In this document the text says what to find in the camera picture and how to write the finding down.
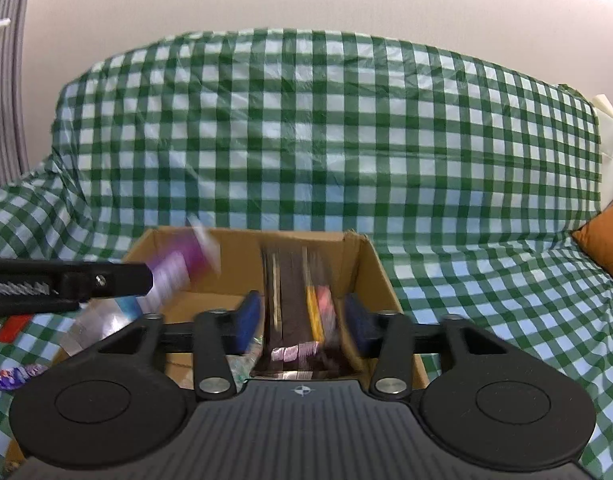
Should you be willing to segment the silver red snack packet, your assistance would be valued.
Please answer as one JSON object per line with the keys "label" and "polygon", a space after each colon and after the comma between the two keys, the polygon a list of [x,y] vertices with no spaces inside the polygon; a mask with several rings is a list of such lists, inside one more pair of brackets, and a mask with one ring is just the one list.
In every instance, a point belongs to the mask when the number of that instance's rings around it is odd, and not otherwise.
{"label": "silver red snack packet", "polygon": [[136,297],[120,297],[92,300],[76,312],[32,315],[31,321],[53,322],[58,332],[57,344],[68,356],[74,356],[143,314]]}

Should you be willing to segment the purple white snack packet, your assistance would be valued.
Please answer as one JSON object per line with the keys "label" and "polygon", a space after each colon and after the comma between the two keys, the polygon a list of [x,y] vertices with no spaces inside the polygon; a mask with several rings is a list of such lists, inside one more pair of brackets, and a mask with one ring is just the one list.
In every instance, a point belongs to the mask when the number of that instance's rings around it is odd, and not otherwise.
{"label": "purple white snack packet", "polygon": [[194,214],[187,217],[189,226],[165,242],[157,255],[147,260],[152,286],[145,296],[136,299],[143,314],[160,312],[192,278],[221,270],[221,249],[215,238]]}

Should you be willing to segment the black orange snack bar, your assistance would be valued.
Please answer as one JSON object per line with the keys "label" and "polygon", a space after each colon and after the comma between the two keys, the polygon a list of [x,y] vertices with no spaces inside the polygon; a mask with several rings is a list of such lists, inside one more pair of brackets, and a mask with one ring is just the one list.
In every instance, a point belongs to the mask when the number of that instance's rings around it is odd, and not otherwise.
{"label": "black orange snack bar", "polygon": [[323,255],[312,246],[276,243],[264,245],[261,257],[263,342],[252,375],[281,380],[354,375]]}

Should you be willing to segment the clear bag colourful candies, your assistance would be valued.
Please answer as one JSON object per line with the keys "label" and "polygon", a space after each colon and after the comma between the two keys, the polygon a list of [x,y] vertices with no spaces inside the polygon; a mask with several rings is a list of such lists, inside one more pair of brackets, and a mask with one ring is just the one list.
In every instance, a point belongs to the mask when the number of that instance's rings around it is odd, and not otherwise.
{"label": "clear bag colourful candies", "polygon": [[252,377],[254,367],[263,350],[263,338],[252,336],[248,340],[237,337],[233,349],[227,353],[227,362],[237,391]]}

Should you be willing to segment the brown cardboard box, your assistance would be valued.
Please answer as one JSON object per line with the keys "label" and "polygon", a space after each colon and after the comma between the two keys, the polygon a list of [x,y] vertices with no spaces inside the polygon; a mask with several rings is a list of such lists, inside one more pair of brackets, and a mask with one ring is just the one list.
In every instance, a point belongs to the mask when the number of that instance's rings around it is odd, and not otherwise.
{"label": "brown cardboard box", "polygon": [[[185,228],[146,232],[128,262],[147,263]],[[192,371],[192,321],[210,310],[235,310],[254,290],[262,300],[261,248],[298,243],[326,261],[338,309],[344,351],[366,378],[370,362],[356,350],[344,316],[355,294],[371,312],[401,311],[394,288],[367,237],[353,232],[300,233],[215,229],[221,270],[192,282],[158,313],[143,314],[118,332],[74,356],[61,348],[49,371],[22,387],[9,413],[8,463],[29,457],[66,468],[106,468],[161,448],[184,427],[197,398]]]}

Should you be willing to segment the purple candy wrapper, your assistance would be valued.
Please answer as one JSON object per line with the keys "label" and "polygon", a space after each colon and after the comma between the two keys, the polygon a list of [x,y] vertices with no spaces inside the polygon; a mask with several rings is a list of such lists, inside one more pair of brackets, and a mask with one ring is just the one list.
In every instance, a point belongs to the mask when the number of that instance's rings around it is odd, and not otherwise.
{"label": "purple candy wrapper", "polygon": [[0,370],[0,391],[15,391],[48,370],[44,364],[26,364]]}

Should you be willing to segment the green white checkered cloth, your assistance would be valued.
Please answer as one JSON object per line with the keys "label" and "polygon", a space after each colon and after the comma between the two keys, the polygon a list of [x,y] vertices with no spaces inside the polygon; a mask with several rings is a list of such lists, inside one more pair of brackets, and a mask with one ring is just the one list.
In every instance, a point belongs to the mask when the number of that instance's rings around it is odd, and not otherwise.
{"label": "green white checkered cloth", "polygon": [[463,315],[578,380],[613,479],[613,278],[599,115],[470,56],[342,32],[189,32],[61,91],[52,150],[0,188],[0,256],[123,257],[146,229],[368,235],[405,311]]}

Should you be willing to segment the orange cushion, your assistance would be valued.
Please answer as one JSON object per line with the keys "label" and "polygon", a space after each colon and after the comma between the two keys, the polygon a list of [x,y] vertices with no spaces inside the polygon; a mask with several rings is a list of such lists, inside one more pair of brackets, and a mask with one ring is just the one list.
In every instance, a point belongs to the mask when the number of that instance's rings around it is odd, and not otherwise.
{"label": "orange cushion", "polygon": [[613,277],[613,201],[601,214],[572,233],[585,254]]}

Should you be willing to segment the cream sofa backrest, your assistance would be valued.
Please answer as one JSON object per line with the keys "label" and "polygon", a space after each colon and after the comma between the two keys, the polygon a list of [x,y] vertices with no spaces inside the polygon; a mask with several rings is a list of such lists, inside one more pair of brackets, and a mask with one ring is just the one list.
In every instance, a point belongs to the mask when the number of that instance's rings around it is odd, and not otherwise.
{"label": "cream sofa backrest", "polygon": [[591,104],[598,117],[601,154],[600,210],[604,211],[613,202],[613,105],[604,94],[594,96]]}

